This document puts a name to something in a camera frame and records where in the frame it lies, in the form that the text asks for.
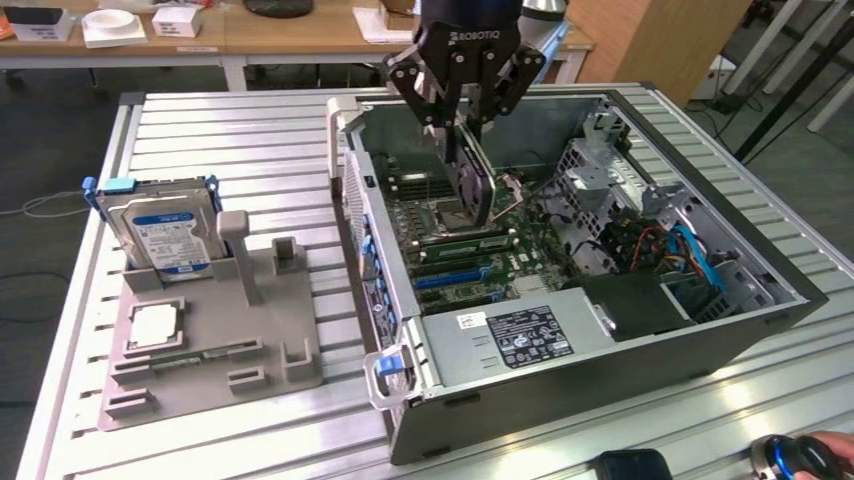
white table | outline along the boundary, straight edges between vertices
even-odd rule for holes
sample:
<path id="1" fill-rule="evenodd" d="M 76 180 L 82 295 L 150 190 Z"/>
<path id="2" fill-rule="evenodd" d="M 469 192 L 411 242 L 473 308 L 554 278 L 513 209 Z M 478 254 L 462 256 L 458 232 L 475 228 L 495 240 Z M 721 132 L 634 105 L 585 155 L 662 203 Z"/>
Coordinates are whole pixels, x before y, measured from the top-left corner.
<path id="1" fill-rule="evenodd" d="M 678 478 L 732 480 L 748 478 L 746 448 L 760 436 L 854 432 L 854 266 L 662 95 L 638 84 L 616 87 L 829 295 L 794 329 L 705 378 L 395 467 L 367 401 L 327 182 L 326 101 L 353 91 L 148 95 L 119 108 L 102 181 L 214 173 L 225 207 L 251 213 L 250 248 L 283 232 L 307 246 L 326 383 L 99 432 L 124 254 L 92 213 L 18 478 L 593 480 L 590 461 L 602 451 L 650 447 Z M 657 181 L 673 179 L 656 151 L 636 148 L 633 155 Z"/>

blue hard drive label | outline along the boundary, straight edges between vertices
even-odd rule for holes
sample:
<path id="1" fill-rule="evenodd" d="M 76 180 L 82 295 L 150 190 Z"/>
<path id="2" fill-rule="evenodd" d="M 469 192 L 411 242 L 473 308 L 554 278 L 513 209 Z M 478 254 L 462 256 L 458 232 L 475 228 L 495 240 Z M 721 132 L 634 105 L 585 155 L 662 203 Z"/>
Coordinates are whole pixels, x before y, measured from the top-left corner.
<path id="1" fill-rule="evenodd" d="M 530 308 L 486 319 L 505 365 L 526 367 L 573 353 L 551 308 Z"/>
<path id="2" fill-rule="evenodd" d="M 211 257 L 194 233 L 197 218 L 190 212 L 134 218 L 134 228 L 154 267 L 166 273 L 193 273 L 207 268 Z"/>

white container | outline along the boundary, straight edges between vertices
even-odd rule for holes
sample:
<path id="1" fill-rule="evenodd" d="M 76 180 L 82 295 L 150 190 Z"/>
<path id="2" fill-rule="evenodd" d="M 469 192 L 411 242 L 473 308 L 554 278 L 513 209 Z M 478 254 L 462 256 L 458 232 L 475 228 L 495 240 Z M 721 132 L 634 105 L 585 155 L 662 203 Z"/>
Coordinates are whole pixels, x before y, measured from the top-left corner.
<path id="1" fill-rule="evenodd" d="M 96 10 L 83 17 L 83 39 L 87 48 L 148 42 L 143 22 L 136 15 L 123 10 Z"/>
<path id="2" fill-rule="evenodd" d="M 718 91 L 726 85 L 730 75 L 736 71 L 736 65 L 721 55 L 716 58 L 716 61 L 709 67 L 709 73 L 700 82 L 692 100 L 712 100 L 718 95 Z"/>
<path id="3" fill-rule="evenodd" d="M 22 42 L 68 41 L 74 27 L 74 19 L 68 10 L 59 8 L 18 8 L 15 10 L 18 10 L 16 13 L 20 12 L 23 15 L 7 12 L 7 17 L 12 25 L 12 31 L 15 31 L 15 35 Z"/>
<path id="4" fill-rule="evenodd" d="M 199 9 L 191 7 L 163 7 L 155 13 L 151 23 L 155 33 L 165 37 L 195 37 L 202 27 Z"/>

white cable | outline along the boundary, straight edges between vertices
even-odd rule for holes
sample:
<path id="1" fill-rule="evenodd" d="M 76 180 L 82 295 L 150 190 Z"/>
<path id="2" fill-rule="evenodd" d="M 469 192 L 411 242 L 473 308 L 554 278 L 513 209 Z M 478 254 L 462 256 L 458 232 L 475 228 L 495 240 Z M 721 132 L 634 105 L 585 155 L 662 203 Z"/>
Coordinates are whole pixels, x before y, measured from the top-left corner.
<path id="1" fill-rule="evenodd" d="M 84 213 L 88 212 L 90 209 L 88 208 L 82 208 L 79 210 L 72 210 L 71 212 L 63 212 L 63 213 L 32 213 L 32 210 L 42 206 L 44 203 L 50 202 L 51 200 L 56 199 L 56 198 L 64 198 L 64 197 L 71 197 L 75 195 L 82 195 L 80 191 L 76 192 L 59 192 L 55 193 L 54 195 L 47 195 L 44 197 L 36 197 L 32 200 L 27 200 L 27 202 L 24 202 L 24 205 L 22 206 L 22 208 L 19 208 L 18 210 L 7 210 L 6 212 L 0 212 L 0 216 L 4 215 L 18 215 L 18 214 L 24 214 L 31 218 L 60 218 L 60 217 L 70 217 L 71 215 L 78 215 L 79 213 Z"/>

hard drive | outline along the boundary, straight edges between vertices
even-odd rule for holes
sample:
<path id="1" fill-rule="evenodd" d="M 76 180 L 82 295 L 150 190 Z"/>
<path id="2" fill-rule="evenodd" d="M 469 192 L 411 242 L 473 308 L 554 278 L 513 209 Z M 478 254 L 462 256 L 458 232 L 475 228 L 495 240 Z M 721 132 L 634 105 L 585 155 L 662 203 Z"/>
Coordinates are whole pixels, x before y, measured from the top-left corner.
<path id="1" fill-rule="evenodd" d="M 138 182 L 111 178 L 102 190 L 84 182 L 86 198 L 110 224 L 132 269 L 154 268 L 165 282 L 213 275 L 229 251 L 217 234 L 222 210 L 215 177 Z"/>

